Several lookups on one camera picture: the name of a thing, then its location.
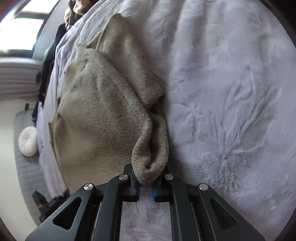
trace clothing pile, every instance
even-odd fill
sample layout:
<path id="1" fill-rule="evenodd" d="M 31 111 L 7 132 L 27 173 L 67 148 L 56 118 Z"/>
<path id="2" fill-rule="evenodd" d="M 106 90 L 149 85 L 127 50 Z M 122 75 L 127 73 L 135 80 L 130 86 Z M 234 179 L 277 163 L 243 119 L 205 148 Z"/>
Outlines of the clothing pile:
<path id="1" fill-rule="evenodd" d="M 49 125 L 59 170 L 70 193 L 108 182 L 132 163 L 151 185 L 168 159 L 162 82 L 120 14 L 85 47 L 77 46 Z"/>
<path id="2" fill-rule="evenodd" d="M 77 22 L 88 10 L 99 0 L 69 0 L 69 8 L 65 12 L 65 23 L 58 27 L 56 36 L 49 48 L 45 51 L 44 61 L 40 71 L 36 75 L 37 103 L 32 113 L 33 121 L 36 123 L 38 113 L 38 103 L 44 105 L 50 75 L 54 65 L 55 51 L 58 43 L 65 33 Z"/>

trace window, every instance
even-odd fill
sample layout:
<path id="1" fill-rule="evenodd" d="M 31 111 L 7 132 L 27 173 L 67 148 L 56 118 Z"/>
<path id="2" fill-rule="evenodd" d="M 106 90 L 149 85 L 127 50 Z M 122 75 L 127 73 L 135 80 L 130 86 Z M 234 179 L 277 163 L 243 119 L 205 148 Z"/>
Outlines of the window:
<path id="1" fill-rule="evenodd" d="M 0 49 L 32 50 L 43 22 L 33 18 L 12 19 L 0 32 Z"/>
<path id="2" fill-rule="evenodd" d="M 50 13 L 56 5 L 57 0 L 31 0 L 23 9 L 22 12 L 43 12 Z"/>
<path id="3" fill-rule="evenodd" d="M 0 23 L 0 56 L 33 56 L 35 43 L 58 0 L 31 0 Z"/>

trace bed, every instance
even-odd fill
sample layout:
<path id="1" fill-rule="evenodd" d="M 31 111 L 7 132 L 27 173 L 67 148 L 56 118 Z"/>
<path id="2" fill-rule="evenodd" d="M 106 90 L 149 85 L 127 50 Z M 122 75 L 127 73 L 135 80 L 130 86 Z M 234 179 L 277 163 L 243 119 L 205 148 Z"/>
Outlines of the bed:
<path id="1" fill-rule="evenodd" d="M 76 45 L 86 45 L 115 13 L 125 17 L 166 84 L 170 172 L 208 183 L 267 241 L 289 221 L 296 195 L 296 50 L 257 0 L 100 0 L 56 49 L 44 107 L 39 163 L 52 197 L 66 187 L 48 123 Z M 171 240 L 169 208 L 143 188 L 123 207 L 121 240 Z"/>
<path id="2" fill-rule="evenodd" d="M 43 173 L 38 164 L 39 154 L 31 157 L 24 156 L 18 147 L 18 138 L 22 130 L 28 126 L 34 126 L 31 116 L 31 110 L 25 110 L 18 113 L 14 122 L 14 149 L 15 166 L 20 189 L 24 197 L 29 213 L 36 225 L 40 224 L 40 212 L 32 198 L 32 193 L 36 190 L 45 196 L 47 200 L 51 197 L 48 193 Z"/>

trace wall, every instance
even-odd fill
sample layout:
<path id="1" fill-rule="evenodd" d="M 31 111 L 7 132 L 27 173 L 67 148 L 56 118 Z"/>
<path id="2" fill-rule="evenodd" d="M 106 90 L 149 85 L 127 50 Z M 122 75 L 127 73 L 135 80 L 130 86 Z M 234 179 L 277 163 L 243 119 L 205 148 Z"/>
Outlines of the wall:
<path id="1" fill-rule="evenodd" d="M 17 113 L 35 102 L 0 101 L 0 217 L 17 241 L 24 241 L 36 228 L 20 191 L 15 166 L 13 123 Z"/>
<path id="2" fill-rule="evenodd" d="M 36 100 L 36 74 L 42 61 L 0 57 L 0 100 Z"/>
<path id="3" fill-rule="evenodd" d="M 43 60 L 46 49 L 50 46 L 59 25 L 64 23 L 65 11 L 68 8 L 68 0 L 61 0 L 47 20 L 41 35 L 36 43 L 33 59 Z"/>

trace white floor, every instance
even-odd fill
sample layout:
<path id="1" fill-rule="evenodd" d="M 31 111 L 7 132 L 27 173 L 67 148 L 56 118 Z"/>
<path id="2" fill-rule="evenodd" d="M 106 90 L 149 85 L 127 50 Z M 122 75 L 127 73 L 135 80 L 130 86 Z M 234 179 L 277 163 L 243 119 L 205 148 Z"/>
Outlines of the white floor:
<path id="1" fill-rule="evenodd" d="M 0 101 L 0 217 L 17 241 L 36 228 L 20 191 L 14 156 L 13 123 L 25 103 L 34 108 L 34 102 Z"/>

